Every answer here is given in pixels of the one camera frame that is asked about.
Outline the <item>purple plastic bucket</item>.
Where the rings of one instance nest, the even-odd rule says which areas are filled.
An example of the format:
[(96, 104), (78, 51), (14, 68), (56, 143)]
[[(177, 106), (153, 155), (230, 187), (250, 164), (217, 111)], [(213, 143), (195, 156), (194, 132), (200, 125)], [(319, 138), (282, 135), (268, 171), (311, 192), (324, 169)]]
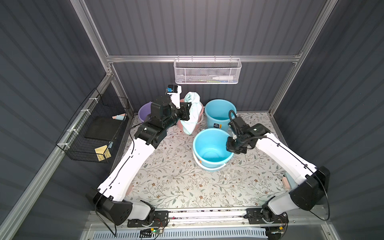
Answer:
[(151, 114), (151, 104), (152, 102), (144, 104), (138, 111), (138, 117), (142, 123), (145, 122), (147, 117)]

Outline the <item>light green cloth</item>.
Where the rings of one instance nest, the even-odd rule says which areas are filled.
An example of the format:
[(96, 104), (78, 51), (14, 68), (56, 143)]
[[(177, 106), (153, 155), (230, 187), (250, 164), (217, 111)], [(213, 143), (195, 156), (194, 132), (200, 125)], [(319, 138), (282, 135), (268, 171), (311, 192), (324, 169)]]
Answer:
[(196, 92), (188, 92), (184, 98), (185, 103), (191, 103), (189, 110), (188, 121), (180, 120), (184, 133), (191, 135), (195, 130), (197, 123), (199, 122), (199, 116), (203, 109), (203, 106), (200, 102), (200, 95)]

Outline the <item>pink plastic bucket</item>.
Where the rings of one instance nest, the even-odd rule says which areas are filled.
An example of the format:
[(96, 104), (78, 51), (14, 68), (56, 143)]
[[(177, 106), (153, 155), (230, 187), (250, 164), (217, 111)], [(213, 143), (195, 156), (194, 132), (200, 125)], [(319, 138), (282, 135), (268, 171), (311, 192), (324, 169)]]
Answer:
[[(200, 111), (200, 114), (199, 114), (199, 118), (198, 118), (198, 121), (197, 121), (197, 123), (196, 123), (196, 125), (195, 125), (195, 128), (194, 128), (194, 130), (193, 130), (193, 133), (194, 132), (196, 132), (197, 130), (198, 130), (198, 128), (200, 127), (200, 125), (201, 125), (201, 123), (202, 123), (202, 121), (203, 121), (203, 113), (204, 113), (204, 109), (205, 109), (205, 106), (200, 102), (200, 105), (202, 106), (202, 109), (201, 109), (201, 111)], [(181, 121), (178, 121), (177, 122), (177, 126), (178, 126), (178, 128), (182, 131), (182, 132), (184, 132), (184, 128), (183, 128), (183, 125), (181, 124)]]

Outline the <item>blue bucket with label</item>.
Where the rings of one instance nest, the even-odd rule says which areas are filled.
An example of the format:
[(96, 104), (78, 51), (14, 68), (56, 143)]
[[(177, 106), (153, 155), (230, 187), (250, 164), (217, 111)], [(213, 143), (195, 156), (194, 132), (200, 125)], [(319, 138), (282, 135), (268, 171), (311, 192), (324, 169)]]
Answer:
[(228, 132), (230, 123), (230, 111), (233, 111), (235, 114), (237, 114), (235, 105), (227, 100), (216, 99), (209, 101), (205, 105), (207, 128), (215, 128)]

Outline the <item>blue bucket white handle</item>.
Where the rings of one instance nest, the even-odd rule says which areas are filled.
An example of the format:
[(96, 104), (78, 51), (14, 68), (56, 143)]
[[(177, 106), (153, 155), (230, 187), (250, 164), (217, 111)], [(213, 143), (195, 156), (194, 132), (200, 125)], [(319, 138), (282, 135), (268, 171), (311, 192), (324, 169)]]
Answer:
[(226, 166), (234, 153), (227, 151), (230, 135), (219, 129), (206, 129), (199, 132), (193, 141), (193, 157), (199, 167), (216, 172)]

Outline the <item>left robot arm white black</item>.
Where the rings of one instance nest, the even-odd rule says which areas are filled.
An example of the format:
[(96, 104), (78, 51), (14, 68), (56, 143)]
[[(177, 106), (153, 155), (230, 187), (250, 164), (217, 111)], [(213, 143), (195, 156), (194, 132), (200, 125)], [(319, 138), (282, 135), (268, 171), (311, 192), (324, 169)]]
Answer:
[(126, 193), (147, 158), (167, 136), (167, 130), (178, 121), (190, 119), (191, 106), (188, 102), (175, 105), (170, 96), (160, 96), (151, 103), (151, 114), (132, 136), (128, 152), (104, 182), (86, 195), (99, 218), (105, 217), (116, 226), (126, 220), (143, 221), (145, 225), (153, 222), (155, 208), (145, 201), (126, 201)]

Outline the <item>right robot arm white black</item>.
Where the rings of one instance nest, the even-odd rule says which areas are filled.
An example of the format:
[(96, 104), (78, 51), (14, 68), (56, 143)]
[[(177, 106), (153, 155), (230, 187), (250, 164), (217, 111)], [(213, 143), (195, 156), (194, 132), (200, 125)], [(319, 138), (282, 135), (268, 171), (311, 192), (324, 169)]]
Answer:
[(229, 118), (229, 127), (236, 137), (228, 137), (227, 151), (246, 154), (257, 148), (281, 166), (296, 183), (289, 192), (272, 197), (262, 205), (261, 215), (266, 223), (273, 223), (291, 210), (311, 211), (322, 198), (328, 197), (330, 171), (326, 167), (316, 167), (301, 158), (262, 124), (251, 127), (234, 111), (229, 112)]

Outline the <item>pastel card in basket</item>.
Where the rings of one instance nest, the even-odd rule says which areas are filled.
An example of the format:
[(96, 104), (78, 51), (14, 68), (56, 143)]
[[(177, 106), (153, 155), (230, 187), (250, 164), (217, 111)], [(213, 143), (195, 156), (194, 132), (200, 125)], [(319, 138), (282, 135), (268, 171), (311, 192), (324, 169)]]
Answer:
[(126, 114), (120, 114), (112, 117), (114, 120), (124, 121), (126, 118)]

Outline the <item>floral patterned table mat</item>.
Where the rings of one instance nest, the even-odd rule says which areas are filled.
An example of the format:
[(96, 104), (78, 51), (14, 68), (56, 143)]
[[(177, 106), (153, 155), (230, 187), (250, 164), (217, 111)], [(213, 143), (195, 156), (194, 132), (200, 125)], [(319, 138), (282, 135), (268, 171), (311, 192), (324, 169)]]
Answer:
[(208, 172), (193, 157), (194, 135), (177, 126), (145, 161), (127, 201), (146, 201), (158, 209), (260, 206), (287, 192), (287, 173), (264, 152), (234, 155), (224, 168)]

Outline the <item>white spray bottle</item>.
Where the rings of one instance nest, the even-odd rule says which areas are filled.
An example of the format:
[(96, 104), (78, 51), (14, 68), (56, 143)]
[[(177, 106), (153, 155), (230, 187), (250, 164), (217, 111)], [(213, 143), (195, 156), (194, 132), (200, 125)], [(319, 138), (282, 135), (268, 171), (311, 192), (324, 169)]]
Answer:
[(216, 77), (213, 77), (213, 81), (216, 81), (216, 82), (231, 82), (234, 80), (234, 76), (216, 76)]

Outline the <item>black box in basket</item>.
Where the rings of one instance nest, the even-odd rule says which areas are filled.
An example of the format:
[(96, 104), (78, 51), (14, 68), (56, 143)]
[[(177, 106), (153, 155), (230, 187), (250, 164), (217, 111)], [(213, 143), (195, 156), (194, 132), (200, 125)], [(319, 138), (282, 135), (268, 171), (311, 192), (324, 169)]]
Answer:
[(123, 121), (112, 117), (96, 117), (88, 127), (85, 138), (92, 140), (111, 141), (119, 131)]

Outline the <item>yellow sticky note pad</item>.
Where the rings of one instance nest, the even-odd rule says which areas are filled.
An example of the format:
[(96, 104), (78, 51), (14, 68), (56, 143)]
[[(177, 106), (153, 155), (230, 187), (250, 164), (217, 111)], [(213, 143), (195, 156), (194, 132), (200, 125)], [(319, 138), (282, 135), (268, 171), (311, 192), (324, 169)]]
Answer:
[(109, 147), (107, 145), (96, 148), (95, 153), (99, 162), (112, 157)]

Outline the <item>pink cup with pens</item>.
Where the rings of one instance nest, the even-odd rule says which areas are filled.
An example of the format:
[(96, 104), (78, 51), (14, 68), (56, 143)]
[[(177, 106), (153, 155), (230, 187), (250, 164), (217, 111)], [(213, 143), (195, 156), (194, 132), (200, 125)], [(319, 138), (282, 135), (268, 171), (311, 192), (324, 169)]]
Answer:
[(129, 196), (131, 194), (132, 190), (133, 190), (133, 185), (130, 185), (127, 192), (126, 192), (126, 196)]

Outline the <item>white ventilation grille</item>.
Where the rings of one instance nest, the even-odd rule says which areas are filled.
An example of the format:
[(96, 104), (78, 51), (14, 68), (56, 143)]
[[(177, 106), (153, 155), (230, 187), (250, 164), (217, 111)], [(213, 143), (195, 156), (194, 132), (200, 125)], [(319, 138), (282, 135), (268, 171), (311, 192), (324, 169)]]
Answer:
[(109, 231), (96, 231), (88, 237), (89, 240), (208, 240), (208, 239), (256, 239), (267, 240), (265, 229), (241, 228), (198, 228), (198, 229), (165, 229), (162, 234), (144, 236), (140, 230), (118, 231), (114, 236)]

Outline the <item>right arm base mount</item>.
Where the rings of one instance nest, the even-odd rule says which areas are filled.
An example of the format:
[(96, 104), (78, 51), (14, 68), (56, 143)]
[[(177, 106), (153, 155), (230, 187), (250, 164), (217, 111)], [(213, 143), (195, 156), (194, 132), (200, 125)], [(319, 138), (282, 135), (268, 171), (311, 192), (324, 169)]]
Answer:
[(243, 218), (248, 220), (249, 224), (281, 224), (285, 226), (289, 223), (286, 213), (275, 215), (263, 208), (248, 208)]

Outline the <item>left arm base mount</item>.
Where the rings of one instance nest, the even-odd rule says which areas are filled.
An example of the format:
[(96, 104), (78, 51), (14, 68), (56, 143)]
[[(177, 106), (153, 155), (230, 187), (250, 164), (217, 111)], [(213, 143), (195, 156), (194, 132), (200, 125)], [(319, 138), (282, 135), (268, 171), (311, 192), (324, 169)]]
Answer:
[(128, 216), (128, 228), (161, 227), (169, 220), (169, 211), (157, 210), (143, 200), (130, 202), (132, 209)]

